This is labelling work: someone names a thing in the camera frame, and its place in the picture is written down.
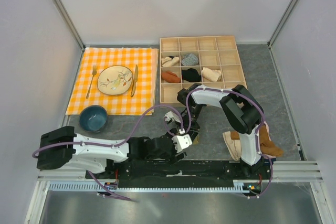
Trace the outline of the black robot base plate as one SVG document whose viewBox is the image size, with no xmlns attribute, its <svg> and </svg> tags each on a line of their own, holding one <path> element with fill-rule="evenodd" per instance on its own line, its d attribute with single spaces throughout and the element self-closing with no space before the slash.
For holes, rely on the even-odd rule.
<svg viewBox="0 0 336 224">
<path fill-rule="evenodd" d="M 256 165 L 242 161 L 164 160 L 108 161 L 106 170 L 95 174 L 99 181 L 116 179 L 120 188 L 210 188 L 232 187 L 234 180 L 270 178 L 270 162 L 262 158 Z"/>
</svg>

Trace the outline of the olive green white-band underwear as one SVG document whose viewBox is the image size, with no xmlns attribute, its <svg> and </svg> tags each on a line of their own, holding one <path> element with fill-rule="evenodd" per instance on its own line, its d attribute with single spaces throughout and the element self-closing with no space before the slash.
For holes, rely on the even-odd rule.
<svg viewBox="0 0 336 224">
<path fill-rule="evenodd" d="M 199 144 L 199 139 L 200 139 L 199 135 L 192 135 L 191 136 L 192 144 L 193 145 L 198 145 Z"/>
</svg>

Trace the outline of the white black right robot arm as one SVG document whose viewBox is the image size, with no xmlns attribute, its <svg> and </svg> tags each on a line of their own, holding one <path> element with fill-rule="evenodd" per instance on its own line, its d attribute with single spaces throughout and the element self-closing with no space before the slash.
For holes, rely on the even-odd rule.
<svg viewBox="0 0 336 224">
<path fill-rule="evenodd" d="M 245 86 L 233 89 L 210 88 L 194 84 L 177 93 L 179 103 L 186 106 L 183 116 L 185 132 L 194 126 L 204 106 L 218 107 L 224 111 L 231 127 L 238 132 L 241 144 L 239 158 L 241 174 L 248 179 L 259 173 L 265 159 L 260 149 L 259 131 L 265 122 L 264 111 Z"/>
</svg>

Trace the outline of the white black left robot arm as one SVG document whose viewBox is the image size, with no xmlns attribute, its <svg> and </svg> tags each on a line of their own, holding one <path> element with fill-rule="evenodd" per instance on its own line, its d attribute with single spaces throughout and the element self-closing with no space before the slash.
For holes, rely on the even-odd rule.
<svg viewBox="0 0 336 224">
<path fill-rule="evenodd" d="M 73 167 L 111 178 L 115 173 L 115 165 L 111 162 L 164 159 L 176 163 L 190 145 L 192 140 L 188 134 L 105 140 L 77 134 L 73 126 L 64 126 L 43 134 L 40 147 L 32 156 L 37 159 L 40 170 Z"/>
</svg>

